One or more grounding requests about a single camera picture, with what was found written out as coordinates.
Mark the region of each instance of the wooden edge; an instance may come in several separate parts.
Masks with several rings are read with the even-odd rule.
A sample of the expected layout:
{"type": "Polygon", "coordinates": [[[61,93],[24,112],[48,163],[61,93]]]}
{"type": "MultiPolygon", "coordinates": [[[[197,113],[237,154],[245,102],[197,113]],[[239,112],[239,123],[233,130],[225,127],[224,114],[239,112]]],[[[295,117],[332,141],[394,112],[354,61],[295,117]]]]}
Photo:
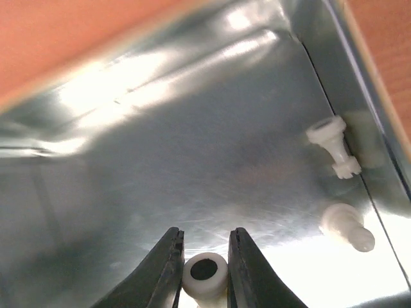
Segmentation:
{"type": "Polygon", "coordinates": [[[153,16],[148,21],[136,24],[129,30],[117,35],[115,38],[96,46],[92,50],[78,56],[72,60],[62,63],[55,69],[50,70],[24,84],[20,87],[7,92],[0,97],[0,114],[15,107],[24,99],[36,95],[53,85],[69,80],[81,71],[87,64],[91,64],[96,60],[110,58],[122,49],[126,49],[133,42],[143,38],[145,35],[171,24],[173,21],[201,8],[209,0],[185,0],[183,3],[172,6],[167,10],[163,10],[156,16],[153,16]]]}
{"type": "Polygon", "coordinates": [[[360,51],[362,60],[367,68],[368,73],[370,74],[372,82],[376,86],[377,93],[381,98],[381,102],[384,110],[386,111],[391,125],[394,129],[394,132],[399,139],[399,143],[403,148],[408,160],[411,160],[411,143],[408,135],[401,123],[401,119],[398,116],[398,113],[394,107],[394,104],[391,100],[391,97],[388,93],[387,88],[385,87],[384,81],[378,71],[376,64],[374,63],[371,52],[367,46],[367,43],[362,35],[361,29],[358,26],[357,21],[353,15],[352,9],[349,6],[347,0],[339,0],[340,5],[344,14],[344,17],[347,21],[347,25],[350,29],[350,32],[354,38],[354,42],[360,51]]]}

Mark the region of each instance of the wooden surface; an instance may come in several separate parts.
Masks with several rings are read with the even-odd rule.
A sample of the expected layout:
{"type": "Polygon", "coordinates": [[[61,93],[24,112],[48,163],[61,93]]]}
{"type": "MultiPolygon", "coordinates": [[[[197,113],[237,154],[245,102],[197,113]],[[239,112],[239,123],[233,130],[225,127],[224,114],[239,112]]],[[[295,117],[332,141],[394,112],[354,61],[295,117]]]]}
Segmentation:
{"type": "Polygon", "coordinates": [[[411,0],[346,0],[353,31],[411,158],[411,0]]]}
{"type": "MultiPolygon", "coordinates": [[[[158,26],[202,1],[0,1],[0,110],[127,33],[158,26]]],[[[411,153],[411,0],[340,1],[411,153]]]]}

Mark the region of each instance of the metal tray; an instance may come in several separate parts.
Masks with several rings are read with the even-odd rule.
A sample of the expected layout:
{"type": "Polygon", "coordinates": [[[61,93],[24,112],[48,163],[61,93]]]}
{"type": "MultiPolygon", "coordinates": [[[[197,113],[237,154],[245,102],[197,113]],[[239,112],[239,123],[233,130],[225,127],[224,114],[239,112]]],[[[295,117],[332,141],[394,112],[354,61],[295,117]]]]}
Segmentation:
{"type": "Polygon", "coordinates": [[[245,227],[308,307],[410,298],[408,164],[333,1],[211,3],[0,116],[0,157],[2,307],[89,307],[171,226],[187,259],[245,227]],[[361,176],[305,138],[332,114],[361,176]],[[321,234],[338,201],[372,252],[321,234]]]}

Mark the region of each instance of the wooden table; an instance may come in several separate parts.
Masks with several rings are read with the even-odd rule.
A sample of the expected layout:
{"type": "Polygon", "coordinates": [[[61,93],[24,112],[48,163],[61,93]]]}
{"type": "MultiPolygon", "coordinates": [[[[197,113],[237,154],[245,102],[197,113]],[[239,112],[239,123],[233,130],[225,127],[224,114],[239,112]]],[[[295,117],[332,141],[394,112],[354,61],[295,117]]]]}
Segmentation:
{"type": "MultiPolygon", "coordinates": [[[[122,37],[148,31],[202,1],[0,1],[0,110],[122,37]]],[[[340,1],[411,157],[411,0],[340,1]]]]}

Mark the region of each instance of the white plastic part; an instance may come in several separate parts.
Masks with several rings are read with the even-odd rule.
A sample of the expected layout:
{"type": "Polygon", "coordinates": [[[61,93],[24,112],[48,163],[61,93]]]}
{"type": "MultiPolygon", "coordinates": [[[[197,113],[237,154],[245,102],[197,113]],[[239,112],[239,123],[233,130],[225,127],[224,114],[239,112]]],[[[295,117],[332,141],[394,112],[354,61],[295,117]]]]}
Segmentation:
{"type": "Polygon", "coordinates": [[[194,298],[201,308],[226,308],[227,307],[227,284],[228,284],[228,265],[221,255],[217,253],[200,253],[184,265],[182,273],[182,287],[185,292],[194,298]],[[214,262],[216,270],[210,271],[209,268],[201,268],[202,262],[214,262]],[[193,273],[193,267],[205,271],[198,278],[193,273]]]}
{"type": "Polygon", "coordinates": [[[344,147],[344,130],[346,123],[340,116],[321,120],[308,128],[307,137],[311,143],[326,149],[333,157],[333,169],[339,178],[352,178],[361,173],[357,159],[348,155],[344,147]]]}
{"type": "Polygon", "coordinates": [[[337,203],[324,212],[320,229],[324,235],[351,244],[359,252],[374,249],[375,238],[364,228],[362,215],[352,206],[337,203]]]}

